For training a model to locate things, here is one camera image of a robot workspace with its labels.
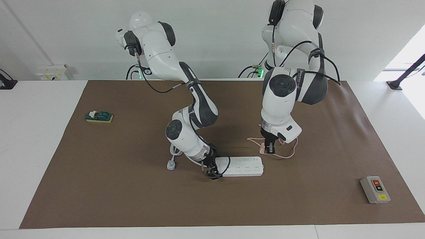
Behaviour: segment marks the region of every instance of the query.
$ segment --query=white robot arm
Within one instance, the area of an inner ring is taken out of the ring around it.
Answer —
[[[313,105],[326,96],[326,57],[322,37],[317,31],[322,18],[322,8],[311,0],[276,0],[272,5],[269,24],[263,28],[262,34],[269,46],[269,57],[264,63],[269,72],[264,79],[261,110],[261,134],[265,138],[266,154],[275,153],[277,139],[292,142],[300,135],[301,127],[291,117],[295,101]],[[309,69],[298,69],[293,73],[284,68],[292,51],[287,54],[283,46],[305,53]]]
[[[216,122],[218,110],[196,78],[192,69],[179,61],[172,46],[176,42],[173,28],[162,22],[153,23],[150,15],[140,11],[130,20],[130,30],[117,32],[118,43],[136,56],[144,55],[152,73],[162,80],[182,80],[193,96],[193,104],[173,114],[166,128],[167,139],[187,157],[207,165],[207,175],[213,179],[222,176],[217,171],[216,149],[201,139],[195,130]]]

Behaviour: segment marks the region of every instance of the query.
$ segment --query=white table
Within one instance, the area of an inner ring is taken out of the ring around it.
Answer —
[[[17,230],[87,81],[19,82],[0,91],[0,239],[3,238],[424,238],[425,223],[209,228]],[[385,83],[350,82],[401,175],[425,209],[425,120]]]

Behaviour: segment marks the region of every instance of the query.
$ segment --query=wall outlet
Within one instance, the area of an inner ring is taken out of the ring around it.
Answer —
[[[69,80],[72,76],[65,65],[38,65],[37,68],[40,80]]]

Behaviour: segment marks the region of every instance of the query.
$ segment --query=white power strip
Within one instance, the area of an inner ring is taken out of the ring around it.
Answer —
[[[263,163],[260,157],[230,157],[229,169],[223,177],[252,177],[263,175]],[[228,157],[215,159],[218,171],[223,172],[229,164]]]

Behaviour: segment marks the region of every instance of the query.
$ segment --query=push button switch box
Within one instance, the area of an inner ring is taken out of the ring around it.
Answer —
[[[368,176],[360,180],[369,203],[379,204],[391,201],[387,190],[378,176]]]

